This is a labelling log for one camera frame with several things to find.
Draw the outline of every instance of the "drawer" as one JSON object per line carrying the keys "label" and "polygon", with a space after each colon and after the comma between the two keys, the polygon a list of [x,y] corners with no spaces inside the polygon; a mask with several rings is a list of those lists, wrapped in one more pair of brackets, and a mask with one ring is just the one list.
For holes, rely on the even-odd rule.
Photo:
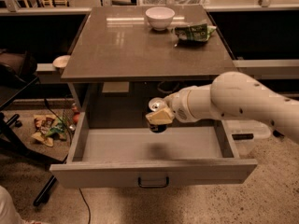
{"label": "drawer", "polygon": [[236,184],[257,166],[240,159],[224,121],[152,133],[144,121],[146,98],[100,93],[91,85],[66,164],[50,167],[66,188]]}

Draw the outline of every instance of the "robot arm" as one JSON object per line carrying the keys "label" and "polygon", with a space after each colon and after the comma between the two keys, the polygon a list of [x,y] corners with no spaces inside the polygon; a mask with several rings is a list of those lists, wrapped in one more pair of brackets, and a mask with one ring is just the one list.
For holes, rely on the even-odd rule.
{"label": "robot arm", "polygon": [[254,119],[299,144],[299,102],[279,95],[252,77],[238,72],[218,76],[212,84],[189,87],[149,102],[147,120],[154,131],[174,118]]}

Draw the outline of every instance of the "wrapper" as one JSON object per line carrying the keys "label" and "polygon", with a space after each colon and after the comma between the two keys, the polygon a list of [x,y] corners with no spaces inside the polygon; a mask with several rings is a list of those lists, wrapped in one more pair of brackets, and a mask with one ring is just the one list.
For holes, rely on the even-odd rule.
{"label": "wrapper", "polygon": [[201,22],[199,24],[175,27],[172,32],[177,35],[179,40],[207,42],[216,28],[216,26],[209,26],[206,22]]}
{"label": "wrapper", "polygon": [[61,140],[66,140],[62,119],[55,115],[34,115],[36,132],[31,136],[48,147],[53,147],[52,136],[58,134]]}

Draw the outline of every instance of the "terrazzo floor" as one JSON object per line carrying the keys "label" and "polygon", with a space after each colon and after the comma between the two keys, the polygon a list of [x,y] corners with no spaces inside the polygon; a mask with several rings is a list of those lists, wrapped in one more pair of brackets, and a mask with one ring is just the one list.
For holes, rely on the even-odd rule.
{"label": "terrazzo floor", "polygon": [[[49,114],[40,106],[12,105],[7,117],[20,114],[22,127],[13,128],[23,143],[62,160],[67,142],[54,147],[39,145],[30,135],[34,114]],[[55,112],[61,109],[54,107]],[[288,138],[271,136],[257,140],[242,158],[254,158],[257,168],[244,184],[206,185],[166,189],[82,189],[91,209],[92,224],[139,223],[289,223],[299,220],[299,146]],[[33,206],[37,194],[51,177],[45,165],[37,165],[0,149],[0,185],[12,195],[17,210],[26,219],[52,224],[88,223],[88,209],[78,189],[56,183],[47,203]]]}

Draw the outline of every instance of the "white bowl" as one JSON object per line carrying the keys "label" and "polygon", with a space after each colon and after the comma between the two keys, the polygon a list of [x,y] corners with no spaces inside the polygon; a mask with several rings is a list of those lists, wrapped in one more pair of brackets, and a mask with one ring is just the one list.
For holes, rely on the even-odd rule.
{"label": "white bowl", "polygon": [[146,11],[146,16],[153,29],[162,31],[170,25],[175,11],[168,7],[152,7]]}

